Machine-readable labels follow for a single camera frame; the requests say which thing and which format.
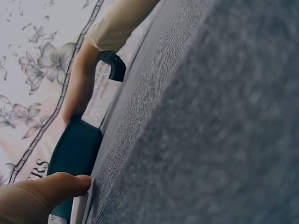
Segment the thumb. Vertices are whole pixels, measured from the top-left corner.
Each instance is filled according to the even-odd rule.
[[[86,194],[91,182],[91,177],[86,175],[73,176],[58,172],[40,180],[18,182],[15,186],[35,195],[51,212],[65,200]]]

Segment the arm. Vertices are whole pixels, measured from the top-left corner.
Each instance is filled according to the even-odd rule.
[[[92,97],[99,53],[106,50],[119,51],[158,2],[159,0],[116,0],[103,20],[88,31],[72,67],[63,111],[66,124],[74,113],[83,115]]]
[[[119,51],[159,0],[117,0],[103,20],[85,38],[100,51]]]

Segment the hand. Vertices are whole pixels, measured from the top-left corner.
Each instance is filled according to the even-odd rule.
[[[0,223],[46,224],[54,207],[85,195],[91,181],[85,175],[55,173],[40,180],[0,187]]]
[[[93,95],[95,68],[100,51],[84,42],[71,69],[62,118],[68,124],[74,114],[83,115]]]

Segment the gray fabric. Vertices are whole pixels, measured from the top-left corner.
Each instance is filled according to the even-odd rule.
[[[139,52],[100,149],[94,223],[299,222],[299,2],[220,0],[207,17],[203,4],[166,1]]]

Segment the sleeve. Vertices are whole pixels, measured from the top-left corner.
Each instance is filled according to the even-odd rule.
[[[119,51],[159,1],[116,0],[102,21],[89,29],[85,39],[100,51]]]

